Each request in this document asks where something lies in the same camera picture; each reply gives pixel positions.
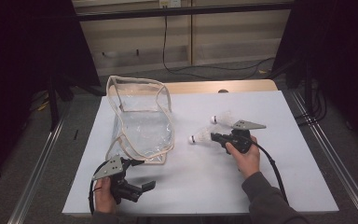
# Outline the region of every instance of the person's right hand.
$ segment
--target person's right hand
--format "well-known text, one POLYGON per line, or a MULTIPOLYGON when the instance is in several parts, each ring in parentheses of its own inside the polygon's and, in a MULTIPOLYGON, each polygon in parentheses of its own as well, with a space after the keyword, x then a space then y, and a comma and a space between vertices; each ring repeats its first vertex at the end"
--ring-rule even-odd
MULTIPOLYGON (((257 142, 257 139, 254 136, 251 136, 251 138, 254 142, 257 142)), ((260 171, 260 151, 257 146, 252 144, 249 151, 244 154, 241 154, 229 142, 226 143, 226 148, 234 157, 238 168, 245 179, 260 171)))

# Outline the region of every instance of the person's left hand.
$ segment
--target person's left hand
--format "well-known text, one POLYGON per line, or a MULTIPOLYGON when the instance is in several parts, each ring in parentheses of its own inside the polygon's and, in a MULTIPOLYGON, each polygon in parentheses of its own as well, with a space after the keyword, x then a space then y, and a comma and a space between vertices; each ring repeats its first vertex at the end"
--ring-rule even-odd
POLYGON ((110 178, 104 177, 97 180, 94 187, 95 211, 102 213, 116 213, 116 201, 110 193, 110 178))

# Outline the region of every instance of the clear plastic object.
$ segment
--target clear plastic object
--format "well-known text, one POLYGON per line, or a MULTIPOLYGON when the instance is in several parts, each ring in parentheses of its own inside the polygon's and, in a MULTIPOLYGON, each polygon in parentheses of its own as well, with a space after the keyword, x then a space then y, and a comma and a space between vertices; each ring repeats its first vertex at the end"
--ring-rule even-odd
POLYGON ((152 79, 111 76, 106 95, 116 114, 106 159, 118 154, 145 163, 164 163, 174 145, 171 97, 165 85, 152 79))

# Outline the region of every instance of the person's hand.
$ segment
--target person's hand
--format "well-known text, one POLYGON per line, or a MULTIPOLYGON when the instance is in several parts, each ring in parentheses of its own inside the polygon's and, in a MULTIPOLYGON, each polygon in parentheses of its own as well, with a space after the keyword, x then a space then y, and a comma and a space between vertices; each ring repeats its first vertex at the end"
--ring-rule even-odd
MULTIPOLYGON (((251 136, 251 138, 254 142, 257 142, 257 139, 254 136, 251 136)), ((260 151, 257 146, 252 144, 249 151, 244 154, 241 154, 229 142, 226 143, 226 148, 234 157, 238 168, 245 179, 260 171, 260 151)))
POLYGON ((116 213, 116 201, 110 193, 110 178, 97 180, 94 187, 95 211, 102 213, 116 213))

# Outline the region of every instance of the white tabletop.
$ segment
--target white tabletop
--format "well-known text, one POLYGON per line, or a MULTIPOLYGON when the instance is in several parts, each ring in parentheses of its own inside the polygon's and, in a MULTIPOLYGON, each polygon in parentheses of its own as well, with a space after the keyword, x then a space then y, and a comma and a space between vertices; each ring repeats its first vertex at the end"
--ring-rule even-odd
MULTIPOLYGON (((249 212, 249 200, 241 189, 243 177, 235 161, 219 144, 194 146, 187 138, 210 125, 210 116, 231 111, 235 120, 264 124, 251 130, 257 141, 276 161, 288 201, 298 212, 338 211, 324 178, 310 153, 296 121, 280 91, 243 93, 172 94, 175 147, 164 165, 130 167, 130 184, 156 180, 155 189, 138 203, 123 200, 118 213, 126 216, 235 215, 249 212)), ((114 111, 104 97, 76 178, 62 212, 90 215, 88 193, 95 169, 104 161, 112 140, 114 111)), ((265 155, 261 172, 272 186, 276 176, 265 155)))

